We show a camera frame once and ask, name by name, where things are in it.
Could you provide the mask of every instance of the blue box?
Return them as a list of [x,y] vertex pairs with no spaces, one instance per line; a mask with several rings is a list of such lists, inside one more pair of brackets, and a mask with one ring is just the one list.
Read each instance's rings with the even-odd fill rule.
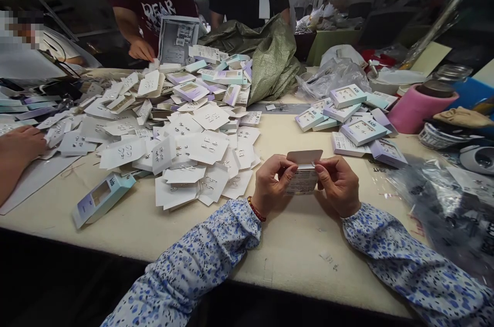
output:
[[134,184],[132,175],[122,177],[117,173],[109,174],[72,210],[76,228],[94,223],[106,214]]

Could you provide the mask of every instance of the purple box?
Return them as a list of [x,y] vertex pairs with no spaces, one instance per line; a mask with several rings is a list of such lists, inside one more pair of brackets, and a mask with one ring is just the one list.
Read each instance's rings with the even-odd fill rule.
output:
[[373,141],[370,144],[370,151],[376,161],[398,168],[408,165],[398,146],[390,140],[377,139]]
[[380,123],[382,126],[384,126],[386,129],[390,131],[388,134],[389,137],[395,137],[398,136],[400,133],[396,128],[393,126],[391,121],[386,117],[383,111],[381,109],[376,108],[371,111],[372,116],[374,116],[374,119]]

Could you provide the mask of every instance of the clear plastic bag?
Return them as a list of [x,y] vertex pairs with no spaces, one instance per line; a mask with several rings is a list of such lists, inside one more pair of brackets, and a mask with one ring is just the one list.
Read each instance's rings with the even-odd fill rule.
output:
[[421,221],[432,247],[483,284],[494,285],[494,208],[464,192],[438,160],[407,156],[387,179]]
[[296,76],[298,91],[295,96],[301,99],[316,100],[329,97],[331,90],[345,85],[356,84],[363,91],[371,92],[365,73],[349,58],[331,58],[307,81]]

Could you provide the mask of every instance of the hand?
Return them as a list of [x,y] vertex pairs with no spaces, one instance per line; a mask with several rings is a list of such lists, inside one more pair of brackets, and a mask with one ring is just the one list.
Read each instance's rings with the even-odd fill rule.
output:
[[359,177],[341,156],[320,160],[315,171],[319,175],[317,187],[324,188],[328,203],[340,217],[352,216],[360,210]]
[[283,197],[298,165],[288,161],[283,154],[269,157],[256,172],[256,190],[252,196],[252,206],[263,217],[267,217]]
[[27,166],[45,151],[44,134],[33,126],[21,126],[0,136],[2,161],[8,160]]
[[151,45],[141,37],[135,37],[130,43],[129,55],[135,59],[144,59],[152,62],[156,56]]

